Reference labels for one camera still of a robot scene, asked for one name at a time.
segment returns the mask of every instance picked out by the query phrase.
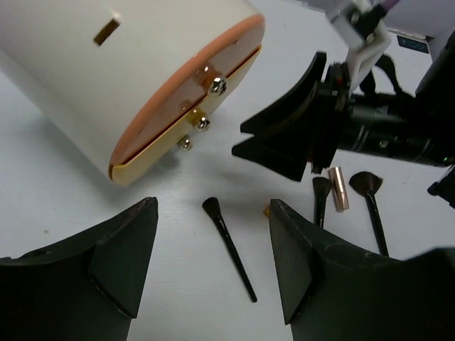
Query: brush handle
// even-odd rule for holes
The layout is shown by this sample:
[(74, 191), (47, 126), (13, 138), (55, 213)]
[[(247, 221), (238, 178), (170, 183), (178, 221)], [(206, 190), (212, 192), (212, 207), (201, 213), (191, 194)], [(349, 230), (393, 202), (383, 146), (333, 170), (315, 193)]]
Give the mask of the brush handle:
[(240, 260), (239, 253), (237, 252), (237, 248), (235, 247), (234, 242), (232, 241), (232, 239), (230, 237), (228, 228), (226, 227), (223, 217), (219, 216), (219, 217), (217, 217), (217, 219), (213, 219), (213, 222), (215, 223), (219, 233), (221, 234), (221, 237), (223, 238), (226, 248), (229, 251), (230, 258), (232, 259), (235, 267), (237, 268), (240, 278), (242, 279), (243, 284), (245, 285), (245, 288), (248, 291), (248, 295), (250, 295), (251, 301), (253, 303), (256, 303), (257, 297), (255, 294), (255, 290), (253, 289), (250, 279), (248, 278), (247, 272), (245, 271), (245, 268), (243, 267), (242, 261)]
[(324, 216), (326, 215), (327, 197), (316, 197), (314, 201), (314, 224), (324, 228)]
[(379, 216), (378, 204), (376, 203), (375, 195), (368, 192), (365, 196), (365, 199), (367, 200), (368, 211), (370, 212), (371, 223), (373, 224), (373, 231), (375, 233), (379, 253), (383, 256), (389, 256), (387, 243), (385, 241), (384, 229), (382, 228), (382, 222)]

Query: white device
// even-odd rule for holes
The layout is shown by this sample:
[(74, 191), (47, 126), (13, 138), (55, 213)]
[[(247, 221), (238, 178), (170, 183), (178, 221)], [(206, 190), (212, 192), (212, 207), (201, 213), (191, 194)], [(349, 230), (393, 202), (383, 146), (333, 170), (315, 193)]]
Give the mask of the white device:
[(0, 69), (112, 181), (128, 185), (254, 62), (247, 0), (0, 0)]
[(350, 75), (350, 94), (368, 76), (392, 41), (383, 21), (379, 22), (374, 33), (366, 40), (353, 28), (353, 21), (356, 20), (353, 13), (365, 13), (372, 7), (370, 0), (347, 0), (326, 14), (332, 26), (349, 46), (346, 64)]

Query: white surface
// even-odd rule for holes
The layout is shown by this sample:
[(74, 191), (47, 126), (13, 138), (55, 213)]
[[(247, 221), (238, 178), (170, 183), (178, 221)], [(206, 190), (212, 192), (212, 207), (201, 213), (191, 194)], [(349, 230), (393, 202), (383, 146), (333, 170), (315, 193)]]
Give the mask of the white surface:
[[(129, 341), (291, 341), (262, 210), (280, 198), (312, 219), (309, 172), (293, 183), (234, 158), (231, 147), (246, 136), (240, 123), (285, 93), (317, 50), (329, 62), (347, 48), (324, 15), (276, 0), (255, 0), (267, 19), (264, 49), (244, 82), (197, 136), (189, 153), (170, 153), (130, 188), (103, 175), (5, 78), (0, 76), (0, 256), (57, 242), (116, 215), (145, 196), (159, 199), (159, 227), (141, 302)], [(413, 91), (429, 67), (428, 55), (390, 46), (402, 86)], [(382, 90), (391, 90), (377, 72)], [(384, 179), (377, 200), (391, 256), (405, 259), (437, 246), (455, 245), (455, 210), (427, 194), (444, 171), (338, 152), (333, 162), (345, 180), (357, 171)], [(326, 229), (376, 251), (364, 199), (348, 189), (351, 209), (337, 213), (328, 201)], [(223, 242), (200, 205), (217, 196), (254, 286), (251, 304)]]
[[(285, 0), (309, 4), (324, 11), (331, 10), (346, 0)], [(455, 24), (453, 0), (401, 0), (385, 19), (387, 26), (421, 36), (437, 37)]]
[[(255, 14), (245, 0), (0, 0), (0, 70), (107, 175), (117, 142), (150, 97)], [(113, 18), (120, 27), (96, 46)]]

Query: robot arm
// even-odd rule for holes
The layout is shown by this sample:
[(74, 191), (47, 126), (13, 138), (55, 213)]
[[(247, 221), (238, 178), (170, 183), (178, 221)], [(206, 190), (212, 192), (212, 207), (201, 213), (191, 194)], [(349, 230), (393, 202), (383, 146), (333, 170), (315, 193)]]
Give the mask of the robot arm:
[(382, 22), (390, 8), (390, 5), (384, 7), (383, 4), (373, 7), (369, 0), (350, 0), (326, 14), (332, 27), (349, 47), (346, 64), (350, 75), (350, 94), (390, 45), (390, 35)]
[[(368, 17), (371, 11), (359, 14), (360, 18)], [(339, 21), (352, 18), (346, 13), (350, 12), (339, 12), (338, 19), (332, 16), (338, 32), (343, 27)], [(382, 32), (381, 27), (375, 27), (375, 34)], [(348, 44), (352, 42), (352, 36), (343, 32), (346, 31), (341, 36)], [(326, 54), (315, 54), (305, 75), (289, 92), (241, 125), (240, 131), (252, 136), (234, 146), (232, 154), (295, 181), (302, 179), (307, 162), (312, 164), (312, 173), (328, 168), (337, 148), (437, 167), (454, 165), (454, 118), (447, 108), (453, 91), (450, 80), (455, 75), (455, 33), (425, 75), (415, 97), (402, 91), (392, 59), (383, 55), (387, 38), (381, 40), (381, 48), (375, 40), (368, 41), (367, 36), (357, 49), (349, 44), (348, 59), (330, 65), (324, 79)], [(371, 74), (375, 65), (386, 72), (395, 95), (376, 93)], [(357, 84), (364, 95), (352, 94)], [(452, 168), (429, 190), (452, 207), (454, 174)]]

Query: white bracket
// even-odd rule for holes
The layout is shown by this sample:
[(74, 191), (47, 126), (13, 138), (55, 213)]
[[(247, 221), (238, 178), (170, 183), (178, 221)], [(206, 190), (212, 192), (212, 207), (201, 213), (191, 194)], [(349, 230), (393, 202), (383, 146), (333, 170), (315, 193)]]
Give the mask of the white bracket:
[(383, 21), (379, 22), (371, 39), (364, 41), (346, 18), (346, 14), (354, 6), (361, 13), (371, 10), (373, 7), (369, 0), (350, 0), (343, 3), (342, 7), (334, 12), (326, 14), (338, 34), (350, 47), (346, 57), (350, 75), (349, 94), (352, 94), (367, 77), (392, 42)]

